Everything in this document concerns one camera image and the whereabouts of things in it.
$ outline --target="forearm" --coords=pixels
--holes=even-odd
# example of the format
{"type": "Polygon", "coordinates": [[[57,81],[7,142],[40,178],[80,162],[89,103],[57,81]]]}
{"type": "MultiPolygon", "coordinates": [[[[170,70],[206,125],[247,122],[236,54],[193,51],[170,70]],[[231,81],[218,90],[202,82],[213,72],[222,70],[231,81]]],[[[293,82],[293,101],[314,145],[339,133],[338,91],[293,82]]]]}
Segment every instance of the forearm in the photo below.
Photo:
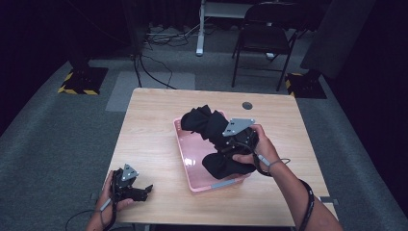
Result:
{"type": "Polygon", "coordinates": [[[87,225],[87,231],[103,231],[104,227],[99,216],[98,213],[92,215],[87,225]]]}
{"type": "MultiPolygon", "coordinates": [[[[293,221],[298,230],[306,213],[309,195],[303,184],[283,163],[278,163],[269,172],[281,190],[293,221]]],[[[315,206],[306,230],[343,230],[331,212],[315,198],[315,206]]]]}

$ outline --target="yellow black hazard tape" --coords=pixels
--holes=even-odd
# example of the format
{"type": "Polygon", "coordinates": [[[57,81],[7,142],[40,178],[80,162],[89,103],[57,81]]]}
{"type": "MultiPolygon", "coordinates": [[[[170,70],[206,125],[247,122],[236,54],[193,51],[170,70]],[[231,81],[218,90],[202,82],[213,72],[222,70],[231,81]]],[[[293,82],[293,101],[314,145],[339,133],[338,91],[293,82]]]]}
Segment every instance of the yellow black hazard tape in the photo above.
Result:
{"type": "Polygon", "coordinates": [[[58,93],[99,94],[108,68],[90,67],[87,71],[72,69],[58,89],[58,93]]]}

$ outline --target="hand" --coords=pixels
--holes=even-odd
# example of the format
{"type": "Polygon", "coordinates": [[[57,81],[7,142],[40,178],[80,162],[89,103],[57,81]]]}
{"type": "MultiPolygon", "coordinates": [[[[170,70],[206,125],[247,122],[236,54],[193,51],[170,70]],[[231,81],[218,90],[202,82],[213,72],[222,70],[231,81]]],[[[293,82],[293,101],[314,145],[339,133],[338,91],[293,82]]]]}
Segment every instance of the hand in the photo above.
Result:
{"type": "MultiPolygon", "coordinates": [[[[251,126],[253,130],[258,134],[259,141],[255,147],[255,152],[258,155],[263,155],[270,163],[279,160],[278,153],[276,152],[275,146],[270,141],[270,139],[265,134],[264,129],[260,124],[254,124],[251,126]]],[[[232,159],[236,162],[240,162],[243,164],[254,164],[254,159],[252,155],[241,155],[236,154],[232,157],[232,159]]],[[[268,171],[268,167],[261,162],[261,169],[264,171],[268,171]]]]}
{"type": "MultiPolygon", "coordinates": [[[[112,192],[111,192],[111,185],[112,181],[114,180],[114,172],[111,170],[109,172],[108,177],[106,178],[105,184],[102,189],[102,193],[96,202],[95,206],[95,213],[93,213],[92,218],[90,219],[87,230],[103,230],[104,227],[106,227],[109,223],[111,223],[112,220],[112,215],[113,215],[113,205],[112,202],[105,208],[105,210],[102,212],[102,219],[101,215],[99,214],[100,208],[105,204],[105,202],[109,199],[112,198],[112,192]]],[[[133,204],[135,201],[133,199],[128,198],[121,200],[117,203],[116,209],[118,211],[121,211],[125,207],[133,204]]]]}

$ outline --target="black chair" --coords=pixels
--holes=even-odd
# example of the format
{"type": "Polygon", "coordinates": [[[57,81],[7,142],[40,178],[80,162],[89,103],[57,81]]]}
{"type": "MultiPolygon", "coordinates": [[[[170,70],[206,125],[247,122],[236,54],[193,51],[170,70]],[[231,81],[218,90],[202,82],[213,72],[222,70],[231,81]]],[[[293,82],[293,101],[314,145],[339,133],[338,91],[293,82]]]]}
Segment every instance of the black chair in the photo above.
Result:
{"type": "Polygon", "coordinates": [[[248,9],[232,55],[234,59],[237,53],[232,88],[235,86],[240,54],[242,51],[250,51],[273,53],[271,62],[279,55],[287,56],[283,69],[267,69],[282,72],[276,88],[279,91],[297,35],[307,27],[306,9],[292,2],[263,2],[248,9]],[[287,38],[286,32],[292,35],[287,38]]]}

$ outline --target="white table leg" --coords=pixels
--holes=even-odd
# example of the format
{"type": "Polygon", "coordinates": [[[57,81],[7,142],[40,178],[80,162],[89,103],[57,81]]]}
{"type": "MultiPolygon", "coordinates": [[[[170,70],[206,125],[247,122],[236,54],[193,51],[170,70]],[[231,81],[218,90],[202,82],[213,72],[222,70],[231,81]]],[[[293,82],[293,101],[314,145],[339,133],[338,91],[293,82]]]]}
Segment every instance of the white table leg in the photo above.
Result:
{"type": "Polygon", "coordinates": [[[195,52],[197,56],[202,56],[204,53],[204,14],[205,14],[205,0],[201,0],[200,30],[198,32],[197,50],[195,52]]]}

